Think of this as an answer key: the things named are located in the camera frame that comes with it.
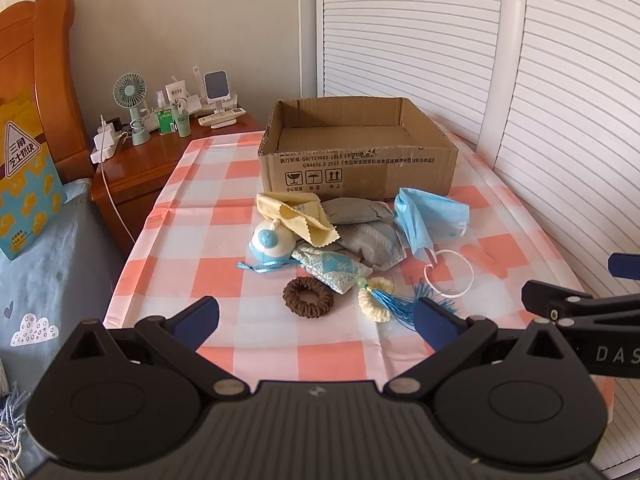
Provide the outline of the white cream tube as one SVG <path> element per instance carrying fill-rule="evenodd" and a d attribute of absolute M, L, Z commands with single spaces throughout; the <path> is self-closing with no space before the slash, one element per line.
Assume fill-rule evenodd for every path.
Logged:
<path fill-rule="evenodd" d="M 165 86 L 168 101 L 171 103 L 178 103 L 181 100 L 188 98 L 188 92 L 186 91 L 186 83 L 183 80 L 175 80 Z"/>

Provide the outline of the white remote control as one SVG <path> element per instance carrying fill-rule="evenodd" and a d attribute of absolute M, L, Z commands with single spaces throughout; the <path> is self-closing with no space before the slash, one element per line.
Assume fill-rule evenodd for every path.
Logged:
<path fill-rule="evenodd" d="M 206 116 L 198 118 L 198 124 L 201 127 L 212 129 L 233 126 L 240 117 L 246 114 L 246 110 L 242 107 L 232 108 L 231 110 L 222 110 Z"/>

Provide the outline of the brown cardboard box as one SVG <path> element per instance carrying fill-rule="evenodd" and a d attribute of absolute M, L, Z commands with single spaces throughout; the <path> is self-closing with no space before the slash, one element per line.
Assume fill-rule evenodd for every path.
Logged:
<path fill-rule="evenodd" d="M 393 200 L 401 188 L 449 193 L 458 149 L 406 98 L 279 101 L 258 148 L 266 192 Z"/>

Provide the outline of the white power strip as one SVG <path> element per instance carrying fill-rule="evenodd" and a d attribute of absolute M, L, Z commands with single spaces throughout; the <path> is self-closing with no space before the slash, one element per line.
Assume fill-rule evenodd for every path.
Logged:
<path fill-rule="evenodd" d="M 97 165 L 112 158 L 115 155 L 120 140 L 122 140 L 124 136 L 125 133 L 114 132 L 112 130 L 98 132 L 93 137 L 94 148 L 90 154 L 91 161 Z"/>

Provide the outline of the blue surgical face mask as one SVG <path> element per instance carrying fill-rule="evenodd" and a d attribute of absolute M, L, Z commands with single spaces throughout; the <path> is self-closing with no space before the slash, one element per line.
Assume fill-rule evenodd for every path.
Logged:
<path fill-rule="evenodd" d="M 424 262 L 423 277 L 437 295 L 448 300 L 458 299 L 470 291 L 475 280 L 472 264 L 460 252 L 436 249 L 435 238 L 465 236 L 470 222 L 470 207 L 446 196 L 418 190 L 400 188 L 394 199 L 394 221 L 408 243 L 413 257 Z M 459 258 L 470 271 L 469 284 L 457 292 L 438 289 L 428 276 L 445 256 Z"/>

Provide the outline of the blue patterned sachet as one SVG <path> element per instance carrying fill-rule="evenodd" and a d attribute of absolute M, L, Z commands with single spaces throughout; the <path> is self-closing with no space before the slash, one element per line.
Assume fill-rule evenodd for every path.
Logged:
<path fill-rule="evenodd" d="M 346 294 L 360 278 L 365 280 L 373 273 L 371 268 L 349 256 L 307 243 L 299 244 L 292 257 L 307 273 L 340 295 Z"/>

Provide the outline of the yellow blue snack bag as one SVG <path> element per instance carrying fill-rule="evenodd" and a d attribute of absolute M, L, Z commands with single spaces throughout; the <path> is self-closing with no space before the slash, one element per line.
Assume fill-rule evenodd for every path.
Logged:
<path fill-rule="evenodd" d="M 36 102 L 26 94 L 1 105 L 0 194 L 1 251 L 14 260 L 66 202 Z"/>

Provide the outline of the blue bed sheet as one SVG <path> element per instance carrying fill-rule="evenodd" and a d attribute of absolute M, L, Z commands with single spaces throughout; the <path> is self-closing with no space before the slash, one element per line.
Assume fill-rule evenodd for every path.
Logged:
<path fill-rule="evenodd" d="M 79 321 L 104 319 L 124 267 L 91 200 L 91 181 L 64 190 L 50 226 L 15 259 L 1 258 L 3 479 L 23 479 L 46 458 L 27 430 L 27 401 Z"/>

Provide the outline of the yellow cleaning cloth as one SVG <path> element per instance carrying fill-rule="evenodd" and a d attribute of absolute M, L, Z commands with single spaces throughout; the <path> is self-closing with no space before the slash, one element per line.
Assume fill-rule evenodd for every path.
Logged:
<path fill-rule="evenodd" d="M 326 247 L 340 238 L 314 193 L 259 193 L 256 206 L 264 218 L 279 220 L 311 246 Z"/>

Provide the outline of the blue white plush toy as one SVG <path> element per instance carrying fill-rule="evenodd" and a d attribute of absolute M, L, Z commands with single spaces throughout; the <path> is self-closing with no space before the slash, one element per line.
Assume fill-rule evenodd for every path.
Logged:
<path fill-rule="evenodd" d="M 238 262 L 236 266 L 255 273 L 277 271 L 297 263 L 292 257 L 296 245 L 295 234 L 280 220 L 264 220 L 256 226 L 248 244 L 256 262 Z"/>

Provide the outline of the cream ring blue tassel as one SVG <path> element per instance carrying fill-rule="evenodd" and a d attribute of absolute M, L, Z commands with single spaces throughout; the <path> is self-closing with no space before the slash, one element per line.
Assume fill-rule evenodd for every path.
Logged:
<path fill-rule="evenodd" d="M 422 336 L 456 330 L 460 292 L 440 290 L 425 278 L 403 290 L 387 278 L 360 278 L 357 284 L 362 312 L 377 323 L 394 320 Z"/>

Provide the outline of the grey mesh fabric pouch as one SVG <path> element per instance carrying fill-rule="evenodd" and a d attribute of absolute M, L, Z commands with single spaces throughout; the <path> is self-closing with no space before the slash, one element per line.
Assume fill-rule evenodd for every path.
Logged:
<path fill-rule="evenodd" d="M 407 258 L 395 228 L 383 221 L 341 224 L 337 243 L 375 271 L 386 271 Z"/>

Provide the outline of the wooden nightstand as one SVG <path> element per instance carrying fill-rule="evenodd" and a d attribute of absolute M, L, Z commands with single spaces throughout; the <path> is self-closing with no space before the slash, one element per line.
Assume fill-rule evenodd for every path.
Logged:
<path fill-rule="evenodd" d="M 232 133 L 262 128 L 249 114 L 226 128 L 201 127 L 195 118 L 190 127 L 191 135 L 187 138 L 175 133 L 163 136 L 154 133 L 149 142 L 139 146 L 128 141 L 119 144 L 115 155 L 96 170 L 91 198 L 123 255 L 128 255 L 134 247 L 146 217 L 191 141 L 210 136 L 225 138 Z"/>

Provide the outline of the brown hair scrunchie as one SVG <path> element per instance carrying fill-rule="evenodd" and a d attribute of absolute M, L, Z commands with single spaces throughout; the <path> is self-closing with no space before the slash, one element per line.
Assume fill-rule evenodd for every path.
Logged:
<path fill-rule="evenodd" d="M 284 304 L 300 318 L 322 318 L 334 306 L 333 290 L 311 276 L 299 276 L 286 284 Z"/>

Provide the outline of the wooden bed headboard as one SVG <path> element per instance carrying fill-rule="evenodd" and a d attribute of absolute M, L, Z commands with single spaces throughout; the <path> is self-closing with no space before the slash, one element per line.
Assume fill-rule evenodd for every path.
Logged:
<path fill-rule="evenodd" d="M 35 0 L 1 12 L 1 99 L 34 98 L 63 182 L 94 176 L 90 146 L 70 70 L 74 0 Z"/>

